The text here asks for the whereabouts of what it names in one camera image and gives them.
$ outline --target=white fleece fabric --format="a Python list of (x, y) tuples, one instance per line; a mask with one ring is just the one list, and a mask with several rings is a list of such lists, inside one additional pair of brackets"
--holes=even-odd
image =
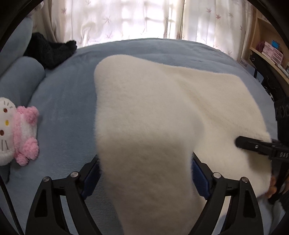
[(234, 144), (239, 135), (270, 141), (239, 77), (116, 55), (94, 79), (97, 151), (125, 235), (190, 232), (205, 204), (192, 152), (226, 178), (248, 177), (257, 196), (267, 191), (270, 161)]

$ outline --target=blue blanket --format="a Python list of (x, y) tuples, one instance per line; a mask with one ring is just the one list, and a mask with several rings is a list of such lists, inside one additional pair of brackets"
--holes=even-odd
[[(277, 138), (273, 101), (257, 80), (219, 50), (199, 43), (164, 39), (111, 42), (78, 49), (63, 64), (46, 71), (45, 79), (29, 103), (40, 112), (37, 136), (39, 157), (26, 167), (12, 163), (7, 184), (23, 228), (41, 179), (44, 176), (52, 179), (66, 177), (72, 171), (81, 169), (96, 154), (93, 72), (102, 59), (115, 54), (239, 76), (258, 104), (271, 137)], [(102, 179), (86, 204), (103, 235), (123, 233), (113, 205), (105, 195)], [(9, 216), (1, 194), (0, 205)], [(63, 207), (71, 233), (77, 234), (65, 200)]]

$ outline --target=blue pillow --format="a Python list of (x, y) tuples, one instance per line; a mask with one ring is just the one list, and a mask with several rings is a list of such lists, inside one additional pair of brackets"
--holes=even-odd
[(33, 21), (25, 17), (11, 34), (0, 52), (0, 76), (19, 57), (23, 56), (30, 42)]
[[(18, 58), (0, 77), (0, 97), (11, 100), (15, 106), (27, 106), (34, 91), (45, 77), (43, 66), (34, 58)], [(0, 167), (0, 175), (8, 182), (10, 164)]]

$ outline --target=hello kitty plush toy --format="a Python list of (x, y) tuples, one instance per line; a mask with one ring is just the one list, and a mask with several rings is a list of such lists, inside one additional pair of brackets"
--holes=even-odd
[(15, 105), (6, 98), (0, 98), (0, 166), (16, 159), (27, 165), (29, 159), (35, 160), (39, 147), (36, 140), (37, 118), (35, 107), (25, 108)]

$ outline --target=white curtain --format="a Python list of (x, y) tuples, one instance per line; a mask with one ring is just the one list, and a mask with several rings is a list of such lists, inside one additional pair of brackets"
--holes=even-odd
[(57, 42), (73, 39), (84, 47), (136, 38), (183, 39), (234, 59), (242, 54), (252, 13), (246, 0), (45, 0), (44, 4), (45, 12), (34, 17), (34, 29), (42, 33), (39, 21), (50, 21), (50, 31), (43, 34)]

